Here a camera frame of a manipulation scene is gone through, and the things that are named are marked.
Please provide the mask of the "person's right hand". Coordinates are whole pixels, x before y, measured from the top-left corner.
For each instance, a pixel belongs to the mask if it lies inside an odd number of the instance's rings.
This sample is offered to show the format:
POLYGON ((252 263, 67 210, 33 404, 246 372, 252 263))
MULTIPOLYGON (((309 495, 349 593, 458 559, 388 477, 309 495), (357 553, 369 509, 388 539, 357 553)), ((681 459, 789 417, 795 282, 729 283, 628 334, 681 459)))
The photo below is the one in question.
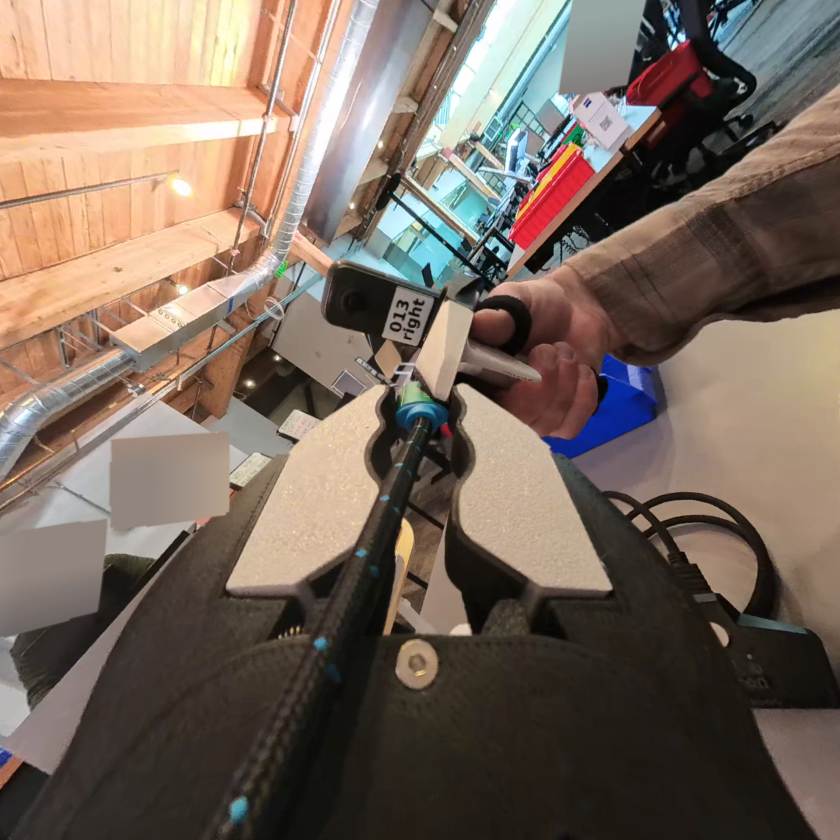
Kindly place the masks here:
POLYGON ((623 336, 594 293, 567 266, 533 280, 506 282, 492 297, 519 299, 532 329, 523 352, 540 383, 517 382, 494 401, 541 437, 576 437, 599 399, 595 374, 623 336))

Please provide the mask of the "red plastic bin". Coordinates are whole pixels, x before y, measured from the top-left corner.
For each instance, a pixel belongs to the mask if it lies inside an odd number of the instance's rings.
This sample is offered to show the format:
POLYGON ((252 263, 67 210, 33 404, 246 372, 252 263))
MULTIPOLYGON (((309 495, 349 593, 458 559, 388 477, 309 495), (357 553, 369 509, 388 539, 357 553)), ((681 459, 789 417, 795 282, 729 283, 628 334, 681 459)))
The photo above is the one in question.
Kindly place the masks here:
POLYGON ((562 145, 523 198, 509 239, 526 249, 595 174, 582 147, 562 145))

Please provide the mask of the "grey office desk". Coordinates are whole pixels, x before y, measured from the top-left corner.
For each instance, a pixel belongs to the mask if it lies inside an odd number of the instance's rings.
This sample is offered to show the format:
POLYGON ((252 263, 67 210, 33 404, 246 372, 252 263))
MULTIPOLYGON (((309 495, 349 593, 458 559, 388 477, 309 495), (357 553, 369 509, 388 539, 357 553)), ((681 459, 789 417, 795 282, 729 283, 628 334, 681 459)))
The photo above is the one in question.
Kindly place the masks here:
POLYGON ((591 166, 594 173, 588 181, 581 185, 577 192, 570 197, 557 214, 555 214, 546 225, 539 231, 538 236, 527 248, 515 245, 510 261, 507 266, 506 279, 511 279, 517 273, 533 261, 541 247, 553 239, 557 231, 566 223, 573 213, 582 205, 583 201, 593 194, 618 165, 625 162, 626 158, 633 151, 634 147, 644 140, 650 132, 654 131, 662 120, 662 112, 657 107, 650 106, 628 106, 626 118, 629 128, 632 130, 623 143, 614 153, 606 150, 595 150, 591 156, 591 166))

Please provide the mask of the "black hdmi switch box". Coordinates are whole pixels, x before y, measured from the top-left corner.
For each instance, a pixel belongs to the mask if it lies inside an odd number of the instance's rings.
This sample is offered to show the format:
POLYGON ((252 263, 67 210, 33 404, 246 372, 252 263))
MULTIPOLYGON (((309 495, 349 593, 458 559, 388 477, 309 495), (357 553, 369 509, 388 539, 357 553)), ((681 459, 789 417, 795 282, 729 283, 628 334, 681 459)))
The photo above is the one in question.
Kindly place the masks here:
POLYGON ((813 632, 745 613, 712 628, 752 708, 839 708, 837 678, 813 632))

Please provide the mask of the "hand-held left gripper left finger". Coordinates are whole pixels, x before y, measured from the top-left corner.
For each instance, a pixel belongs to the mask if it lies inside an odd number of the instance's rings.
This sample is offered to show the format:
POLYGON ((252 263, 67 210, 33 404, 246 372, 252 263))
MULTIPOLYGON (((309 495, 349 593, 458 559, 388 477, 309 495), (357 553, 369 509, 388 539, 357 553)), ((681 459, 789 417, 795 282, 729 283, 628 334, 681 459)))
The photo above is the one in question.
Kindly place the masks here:
POLYGON ((393 389, 373 387, 322 420, 282 459, 274 484, 234 550, 226 594, 294 602, 276 631, 301 631, 313 585, 336 571, 361 536, 395 441, 393 389))

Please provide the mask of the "person's right forearm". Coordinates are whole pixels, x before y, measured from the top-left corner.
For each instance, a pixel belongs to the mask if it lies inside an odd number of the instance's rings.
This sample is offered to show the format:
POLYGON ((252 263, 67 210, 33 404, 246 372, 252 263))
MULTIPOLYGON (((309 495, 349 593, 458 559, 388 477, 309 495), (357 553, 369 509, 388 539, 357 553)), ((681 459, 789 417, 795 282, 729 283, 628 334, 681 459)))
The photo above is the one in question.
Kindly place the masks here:
POLYGON ((838 88, 725 175, 563 267, 565 312, 540 341, 582 361, 656 364, 713 322, 837 311, 838 88))

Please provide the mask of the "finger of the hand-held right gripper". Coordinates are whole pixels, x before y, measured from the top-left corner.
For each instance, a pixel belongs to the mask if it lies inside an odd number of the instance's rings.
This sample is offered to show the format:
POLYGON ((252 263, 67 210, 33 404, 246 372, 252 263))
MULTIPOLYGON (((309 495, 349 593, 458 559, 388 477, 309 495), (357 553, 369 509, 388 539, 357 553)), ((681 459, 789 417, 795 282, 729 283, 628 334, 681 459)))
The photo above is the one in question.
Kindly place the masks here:
POLYGON ((459 372, 474 313, 465 305, 442 305, 415 360, 415 377, 425 391, 446 402, 459 372))
POLYGON ((542 382, 541 374, 519 358, 483 344, 465 346, 459 363, 459 372, 491 385, 542 382))

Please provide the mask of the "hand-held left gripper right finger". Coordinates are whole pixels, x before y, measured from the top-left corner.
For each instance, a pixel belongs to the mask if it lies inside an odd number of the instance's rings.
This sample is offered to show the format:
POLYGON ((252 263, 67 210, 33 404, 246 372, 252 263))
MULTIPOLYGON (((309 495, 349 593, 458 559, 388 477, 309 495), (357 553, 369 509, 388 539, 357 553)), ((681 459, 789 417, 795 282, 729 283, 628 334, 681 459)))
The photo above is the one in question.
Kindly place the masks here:
POLYGON ((479 631, 503 601, 533 619, 552 599, 613 595, 601 555, 550 447, 472 385, 456 385, 445 569, 479 631))

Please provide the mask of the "blue divided plastic bin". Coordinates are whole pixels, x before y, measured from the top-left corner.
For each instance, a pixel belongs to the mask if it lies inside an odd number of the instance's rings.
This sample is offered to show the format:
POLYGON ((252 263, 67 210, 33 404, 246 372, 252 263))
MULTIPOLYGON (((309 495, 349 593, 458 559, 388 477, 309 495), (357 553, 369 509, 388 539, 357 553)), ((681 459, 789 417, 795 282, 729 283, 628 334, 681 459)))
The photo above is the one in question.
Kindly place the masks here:
POLYGON ((661 394, 656 367, 625 364, 608 354, 600 377, 603 399, 580 433, 543 438, 553 453, 571 459, 655 420, 661 394))

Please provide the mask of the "white carton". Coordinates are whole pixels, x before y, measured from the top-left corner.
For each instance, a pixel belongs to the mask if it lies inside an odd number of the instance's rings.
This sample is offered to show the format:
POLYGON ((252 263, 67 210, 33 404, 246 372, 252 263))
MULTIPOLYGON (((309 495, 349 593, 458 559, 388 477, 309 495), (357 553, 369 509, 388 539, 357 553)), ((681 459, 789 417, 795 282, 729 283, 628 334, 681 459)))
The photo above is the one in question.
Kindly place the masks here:
POLYGON ((593 141, 613 154, 634 131, 616 105, 601 91, 574 97, 571 110, 593 141))

